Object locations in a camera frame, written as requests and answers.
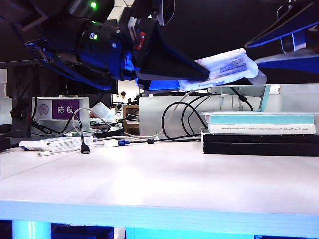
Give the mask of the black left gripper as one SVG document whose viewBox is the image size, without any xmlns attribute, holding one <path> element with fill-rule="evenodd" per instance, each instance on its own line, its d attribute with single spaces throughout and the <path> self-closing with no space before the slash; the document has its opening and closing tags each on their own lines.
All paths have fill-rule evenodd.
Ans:
<svg viewBox="0 0 319 239">
<path fill-rule="evenodd" d="M 135 79 L 145 91 L 179 90 L 178 80 L 206 80 L 209 70 L 168 44 L 152 18 L 122 15 L 112 35 L 110 77 Z"/>
</svg>

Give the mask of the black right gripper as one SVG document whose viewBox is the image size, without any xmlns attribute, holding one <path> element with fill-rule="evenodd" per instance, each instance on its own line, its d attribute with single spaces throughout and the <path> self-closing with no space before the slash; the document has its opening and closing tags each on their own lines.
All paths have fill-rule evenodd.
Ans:
<svg viewBox="0 0 319 239">
<path fill-rule="evenodd" d="M 303 48 L 319 50 L 319 3 L 289 1 L 288 10 L 274 24 L 245 44 L 252 48 L 281 38 L 284 53 Z M 287 53 L 256 60 L 261 68 L 318 69 L 318 53 Z"/>
</svg>

